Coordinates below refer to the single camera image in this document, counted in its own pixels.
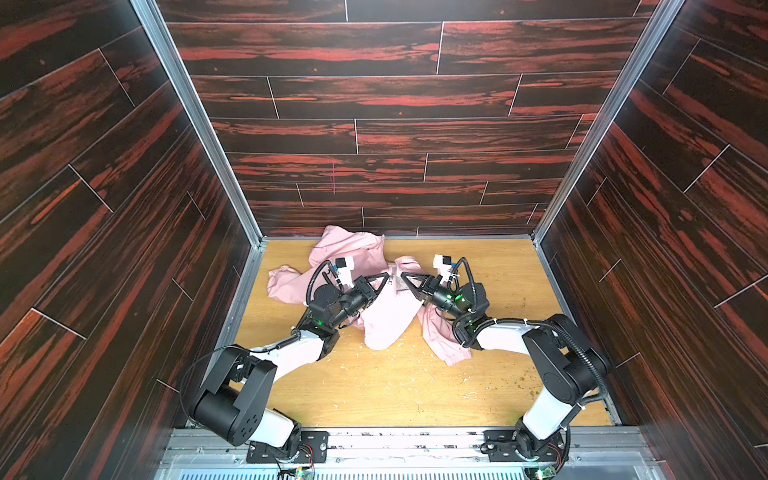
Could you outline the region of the pink zip-up jacket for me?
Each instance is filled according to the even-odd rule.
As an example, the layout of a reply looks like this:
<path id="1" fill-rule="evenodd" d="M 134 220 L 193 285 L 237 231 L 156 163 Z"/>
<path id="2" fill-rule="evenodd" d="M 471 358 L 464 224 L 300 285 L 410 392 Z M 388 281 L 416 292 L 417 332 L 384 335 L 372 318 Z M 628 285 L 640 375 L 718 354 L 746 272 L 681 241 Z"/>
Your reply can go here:
<path id="1" fill-rule="evenodd" d="M 317 266 L 326 260 L 350 256 L 353 276 L 368 276 L 386 272 L 390 280 L 383 292 L 356 321 L 364 331 L 364 341 L 372 350 L 385 350 L 398 340 L 417 317 L 422 336 L 434 354 L 453 366 L 472 357 L 469 349 L 455 339 L 448 322 L 433 306 L 426 306 L 408 289 L 403 273 L 422 274 L 424 270 L 412 256 L 401 256 L 389 262 L 384 256 L 383 236 L 372 233 L 352 233 L 340 226 L 325 228 L 320 241 L 309 254 L 310 269 L 304 273 L 283 265 L 268 272 L 267 294 L 288 304 L 302 304 L 310 278 Z"/>

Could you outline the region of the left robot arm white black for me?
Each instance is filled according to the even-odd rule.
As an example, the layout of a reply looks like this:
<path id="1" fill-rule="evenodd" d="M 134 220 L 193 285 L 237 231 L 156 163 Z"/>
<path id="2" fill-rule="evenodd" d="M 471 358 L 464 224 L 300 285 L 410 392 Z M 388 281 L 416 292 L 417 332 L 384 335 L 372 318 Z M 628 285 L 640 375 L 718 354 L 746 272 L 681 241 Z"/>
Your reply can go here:
<path id="1" fill-rule="evenodd" d="M 301 424 L 267 408 L 273 384 L 326 357 L 343 325 L 370 307 L 388 281 L 387 273 L 360 276 L 344 291 L 327 280 L 310 294 L 288 338 L 260 349 L 224 347 L 199 388 L 182 402 L 185 413 L 233 446 L 256 443 L 282 459 L 294 457 Z"/>

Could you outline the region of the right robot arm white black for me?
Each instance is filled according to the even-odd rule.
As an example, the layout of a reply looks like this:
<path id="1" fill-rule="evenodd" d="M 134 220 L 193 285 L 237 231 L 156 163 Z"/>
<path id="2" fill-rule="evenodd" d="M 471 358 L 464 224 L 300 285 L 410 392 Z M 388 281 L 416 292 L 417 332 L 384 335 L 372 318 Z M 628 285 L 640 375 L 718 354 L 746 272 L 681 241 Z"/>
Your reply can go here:
<path id="1" fill-rule="evenodd" d="M 546 320 L 492 318 L 485 288 L 472 276 L 452 287 L 440 276 L 403 273 L 414 296 L 449 315 L 451 331 L 463 347 L 528 355 L 543 384 L 533 406 L 502 440 L 487 440 L 493 450 L 511 448 L 521 459 L 543 460 L 554 447 L 569 447 L 568 426 L 587 404 L 601 401 L 609 363 L 563 314 Z"/>

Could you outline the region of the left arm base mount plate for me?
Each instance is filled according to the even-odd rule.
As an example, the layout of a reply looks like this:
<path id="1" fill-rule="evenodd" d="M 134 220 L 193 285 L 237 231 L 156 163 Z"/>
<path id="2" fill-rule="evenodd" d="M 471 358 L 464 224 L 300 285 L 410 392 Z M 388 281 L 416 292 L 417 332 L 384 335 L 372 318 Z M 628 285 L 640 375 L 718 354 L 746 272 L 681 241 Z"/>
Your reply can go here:
<path id="1" fill-rule="evenodd" d="M 329 432 L 301 429 L 293 432 L 283 446 L 250 441 L 247 464 L 272 464 L 276 461 L 290 464 L 322 464 L 327 458 Z"/>

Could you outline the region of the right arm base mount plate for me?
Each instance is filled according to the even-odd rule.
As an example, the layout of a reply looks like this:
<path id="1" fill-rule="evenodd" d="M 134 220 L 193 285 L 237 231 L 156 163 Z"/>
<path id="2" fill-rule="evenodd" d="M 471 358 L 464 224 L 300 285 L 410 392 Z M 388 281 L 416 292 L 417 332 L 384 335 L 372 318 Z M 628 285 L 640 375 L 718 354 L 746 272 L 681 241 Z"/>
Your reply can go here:
<path id="1" fill-rule="evenodd" d="M 558 429 L 544 440 L 525 429 L 491 429 L 483 432 L 480 451 L 491 462 L 562 464 L 570 444 L 571 431 L 566 429 Z"/>

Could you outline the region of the aluminium front rail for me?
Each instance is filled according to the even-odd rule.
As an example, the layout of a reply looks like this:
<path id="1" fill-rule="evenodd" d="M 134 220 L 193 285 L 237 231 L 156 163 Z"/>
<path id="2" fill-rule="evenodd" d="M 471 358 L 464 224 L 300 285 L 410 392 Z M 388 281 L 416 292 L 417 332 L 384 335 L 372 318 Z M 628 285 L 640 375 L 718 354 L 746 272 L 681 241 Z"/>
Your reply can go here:
<path id="1" fill-rule="evenodd" d="M 667 479 L 636 427 L 573 427 L 560 479 Z M 523 479 L 536 464 L 512 452 L 486 454 L 493 427 L 320 427 L 291 462 L 254 446 L 233 447 L 213 433 L 178 429 L 159 479 Z"/>

